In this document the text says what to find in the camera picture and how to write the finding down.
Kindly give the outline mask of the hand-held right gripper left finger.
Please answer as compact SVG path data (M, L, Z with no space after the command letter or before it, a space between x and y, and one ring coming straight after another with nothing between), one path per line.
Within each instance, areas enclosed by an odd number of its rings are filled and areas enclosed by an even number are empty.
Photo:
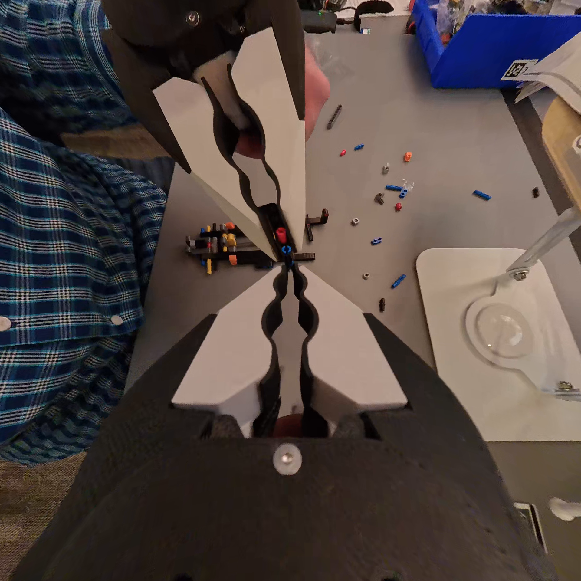
M285 267L274 267L218 311L171 404L228 415L244 437L262 437L280 408L274 330L282 321Z

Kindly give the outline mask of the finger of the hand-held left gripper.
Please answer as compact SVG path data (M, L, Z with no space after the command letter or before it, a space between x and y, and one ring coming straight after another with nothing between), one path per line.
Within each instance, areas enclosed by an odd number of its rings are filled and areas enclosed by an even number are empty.
M214 106L206 89L174 77L156 88L154 95L193 179L259 250L277 261L258 215L243 197L243 193L250 193L247 176L237 168L231 155L220 151L216 142Z
M305 125L299 120L273 29L243 41L231 70L238 97L257 115L264 133L263 163L278 186L287 240L301 250L306 214Z

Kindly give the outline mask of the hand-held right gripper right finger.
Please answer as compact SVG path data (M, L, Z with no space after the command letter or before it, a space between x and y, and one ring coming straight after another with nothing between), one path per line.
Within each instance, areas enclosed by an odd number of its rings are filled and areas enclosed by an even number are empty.
M400 410L407 397L365 313L304 266L294 265L301 346L303 433L328 435L362 412Z

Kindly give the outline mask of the black lego chassis assembly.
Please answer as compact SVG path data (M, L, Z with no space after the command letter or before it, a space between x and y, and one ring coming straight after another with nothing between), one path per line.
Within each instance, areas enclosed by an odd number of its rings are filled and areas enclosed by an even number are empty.
M274 230L275 249L282 251L282 261L289 257L291 262L311 262L316 259L313 252L297 252L291 243L288 230L278 227ZM218 270L219 265L232 267L252 265L254 268L271 269L278 262L254 244L234 223L213 223L201 228L197 237L186 236L186 253L198 260L208 275Z

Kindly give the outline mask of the black lego liftarm blue pin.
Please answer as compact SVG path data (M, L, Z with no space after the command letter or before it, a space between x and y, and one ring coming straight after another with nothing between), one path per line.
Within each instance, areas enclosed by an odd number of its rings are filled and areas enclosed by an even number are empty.
M294 237L279 205L269 203L258 207L258 218L270 249L277 262L291 267L294 263Z

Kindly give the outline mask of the clear bags of lego parts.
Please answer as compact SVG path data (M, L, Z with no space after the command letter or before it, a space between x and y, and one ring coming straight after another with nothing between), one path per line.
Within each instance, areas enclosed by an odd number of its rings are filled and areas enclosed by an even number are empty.
M440 34L455 33L471 14L494 13L505 1L439 1L436 28Z

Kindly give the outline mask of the black electronic device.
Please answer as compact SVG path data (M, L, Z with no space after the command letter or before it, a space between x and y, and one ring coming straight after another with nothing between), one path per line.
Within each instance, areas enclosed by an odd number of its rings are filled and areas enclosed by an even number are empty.
M301 25L306 33L334 34L336 32L338 19L334 12L301 9L300 16L301 16Z

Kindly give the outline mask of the person's plaid shirt torso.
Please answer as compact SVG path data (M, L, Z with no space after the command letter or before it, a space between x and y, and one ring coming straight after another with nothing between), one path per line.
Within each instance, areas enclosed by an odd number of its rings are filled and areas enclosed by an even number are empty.
M1 460L96 440L124 395L166 201L1 110Z

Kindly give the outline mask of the blue storage bin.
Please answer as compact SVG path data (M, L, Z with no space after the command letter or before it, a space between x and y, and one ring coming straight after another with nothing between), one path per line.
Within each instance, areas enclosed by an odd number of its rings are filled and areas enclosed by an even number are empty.
M473 14L443 45L428 1L415 1L416 37L437 89L510 88L517 75L580 33L580 16Z

